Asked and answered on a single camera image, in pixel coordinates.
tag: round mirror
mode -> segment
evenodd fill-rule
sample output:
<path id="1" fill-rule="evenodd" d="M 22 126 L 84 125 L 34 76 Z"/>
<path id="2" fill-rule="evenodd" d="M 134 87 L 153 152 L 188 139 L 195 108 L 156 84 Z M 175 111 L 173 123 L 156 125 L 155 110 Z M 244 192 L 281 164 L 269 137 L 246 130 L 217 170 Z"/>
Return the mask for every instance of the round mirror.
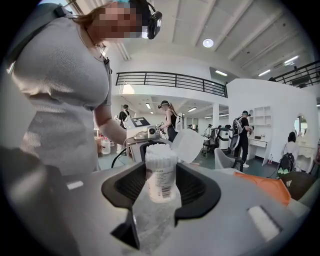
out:
<path id="1" fill-rule="evenodd" d="M 304 137 L 308 131 L 308 123 L 303 115 L 299 115 L 294 121 L 294 130 L 298 137 Z"/>

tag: black outfit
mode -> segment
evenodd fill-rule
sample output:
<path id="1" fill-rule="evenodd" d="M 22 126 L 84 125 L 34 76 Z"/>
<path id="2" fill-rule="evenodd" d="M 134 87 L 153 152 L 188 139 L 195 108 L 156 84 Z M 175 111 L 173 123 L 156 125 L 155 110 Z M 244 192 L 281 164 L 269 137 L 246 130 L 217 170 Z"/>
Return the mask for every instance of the black outfit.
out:
<path id="1" fill-rule="evenodd" d="M 170 110 L 170 112 L 172 113 L 172 116 L 171 116 L 171 124 L 170 126 L 167 127 L 167 132 L 168 132 L 168 136 L 169 136 L 169 141 L 170 142 L 173 142 L 175 137 L 177 136 L 177 132 L 175 130 L 176 128 L 176 120 L 177 120 L 177 117 L 176 115 Z"/>
<path id="2" fill-rule="evenodd" d="M 248 141 L 248 132 L 246 131 L 246 129 L 244 127 L 249 126 L 249 122 L 246 117 L 243 117 L 240 122 L 241 122 L 241 127 L 243 128 L 243 130 L 239 134 L 239 144 L 234 149 L 234 157 L 238 158 L 240 148 L 242 148 L 242 160 L 245 163 L 247 160 L 247 155 L 248 155 L 249 141 Z"/>
<path id="3" fill-rule="evenodd" d="M 120 114 L 119 114 L 119 120 L 121 120 L 120 126 L 121 126 L 123 129 L 126 129 L 126 128 L 124 127 L 123 121 L 126 120 L 127 116 L 128 116 L 128 117 L 130 116 L 130 113 L 129 113 L 128 110 L 126 110 L 125 112 L 124 112 L 124 111 L 121 111 Z"/>

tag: clear plastic lid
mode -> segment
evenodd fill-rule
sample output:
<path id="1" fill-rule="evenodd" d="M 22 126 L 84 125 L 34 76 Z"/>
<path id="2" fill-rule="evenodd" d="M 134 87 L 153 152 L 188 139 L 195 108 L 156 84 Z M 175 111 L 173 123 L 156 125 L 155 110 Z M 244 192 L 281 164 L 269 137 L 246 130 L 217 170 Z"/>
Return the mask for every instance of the clear plastic lid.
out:
<path id="1" fill-rule="evenodd" d="M 183 129 L 176 135 L 171 149 L 178 158 L 188 164 L 198 156 L 204 144 L 204 137 L 192 129 Z"/>

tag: white bottle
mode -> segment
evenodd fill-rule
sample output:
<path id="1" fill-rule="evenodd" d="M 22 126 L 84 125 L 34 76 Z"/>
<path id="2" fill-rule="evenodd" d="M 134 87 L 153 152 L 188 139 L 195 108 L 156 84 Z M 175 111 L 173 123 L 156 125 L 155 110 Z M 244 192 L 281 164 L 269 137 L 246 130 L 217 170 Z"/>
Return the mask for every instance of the white bottle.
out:
<path id="1" fill-rule="evenodd" d="M 176 193 L 177 155 L 169 145 L 155 144 L 146 148 L 145 166 L 150 199 L 155 203 L 172 201 Z"/>
<path id="2" fill-rule="evenodd" d="M 108 155 L 111 152 L 111 143 L 108 140 L 107 137 L 104 138 L 103 141 L 101 141 L 102 151 L 101 153 L 104 155 Z"/>

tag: gray knit dress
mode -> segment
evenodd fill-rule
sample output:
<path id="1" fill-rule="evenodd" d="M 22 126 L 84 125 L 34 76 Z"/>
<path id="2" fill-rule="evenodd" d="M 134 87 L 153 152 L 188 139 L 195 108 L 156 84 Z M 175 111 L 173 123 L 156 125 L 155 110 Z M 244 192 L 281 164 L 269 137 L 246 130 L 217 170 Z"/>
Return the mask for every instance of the gray knit dress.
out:
<path id="1" fill-rule="evenodd" d="M 21 149 L 62 175 L 97 165 L 93 109 L 111 105 L 111 75 L 67 17 L 49 23 L 23 49 L 12 78 L 36 108 Z"/>

